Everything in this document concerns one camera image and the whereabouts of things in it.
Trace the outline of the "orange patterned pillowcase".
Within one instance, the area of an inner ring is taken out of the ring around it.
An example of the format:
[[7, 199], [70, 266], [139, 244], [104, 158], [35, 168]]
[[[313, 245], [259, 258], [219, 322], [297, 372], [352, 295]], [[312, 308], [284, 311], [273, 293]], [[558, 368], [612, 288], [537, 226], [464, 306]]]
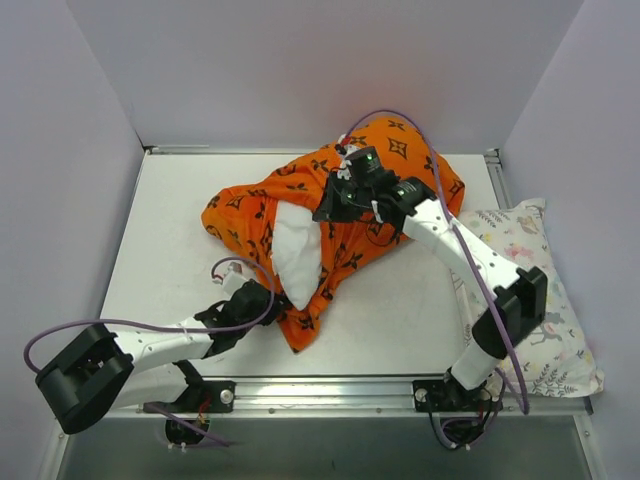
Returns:
[[[442, 190], [449, 211], [460, 212], [464, 182], [444, 157], [429, 152], [420, 131], [407, 121], [380, 116], [351, 133], [350, 143], [375, 147], [385, 168], [402, 178], [416, 177], [434, 191]], [[266, 284], [275, 279], [277, 291], [282, 292], [284, 281], [276, 276], [272, 265], [277, 204], [287, 201], [314, 211], [330, 171], [339, 165], [338, 153], [327, 144], [276, 169], [258, 183], [224, 188], [204, 208], [202, 225], [230, 251], [260, 264], [259, 281]], [[406, 236], [395, 234], [388, 225], [371, 225], [372, 218], [366, 215], [364, 222], [352, 224], [319, 224], [322, 253], [320, 265], [312, 274], [310, 303], [293, 306], [278, 319], [294, 352], [314, 341], [321, 316], [344, 279], [406, 241]]]

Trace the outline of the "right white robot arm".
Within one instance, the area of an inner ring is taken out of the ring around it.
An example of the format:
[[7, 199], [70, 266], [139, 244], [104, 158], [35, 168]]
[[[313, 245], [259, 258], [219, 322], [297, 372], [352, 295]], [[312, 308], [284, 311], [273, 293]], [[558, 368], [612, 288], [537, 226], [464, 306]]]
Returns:
[[371, 215], [428, 248], [484, 298], [487, 308], [473, 324], [470, 342], [444, 377], [446, 402], [467, 408], [499, 363], [515, 361], [516, 347], [544, 321], [546, 274], [538, 267], [523, 269], [493, 250], [422, 180], [384, 168], [375, 148], [337, 146], [336, 151], [341, 163], [329, 173], [314, 221], [354, 223]]

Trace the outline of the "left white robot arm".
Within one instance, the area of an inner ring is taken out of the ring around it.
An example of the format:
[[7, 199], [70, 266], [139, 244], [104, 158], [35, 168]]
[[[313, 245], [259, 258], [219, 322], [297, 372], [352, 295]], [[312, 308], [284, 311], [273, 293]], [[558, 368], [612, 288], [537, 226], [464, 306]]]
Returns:
[[196, 408], [204, 382], [193, 361], [225, 353], [256, 325], [267, 326], [289, 307], [285, 295], [255, 280], [186, 320], [166, 327], [92, 323], [50, 360], [35, 383], [62, 430], [76, 434], [110, 410], [161, 402]]

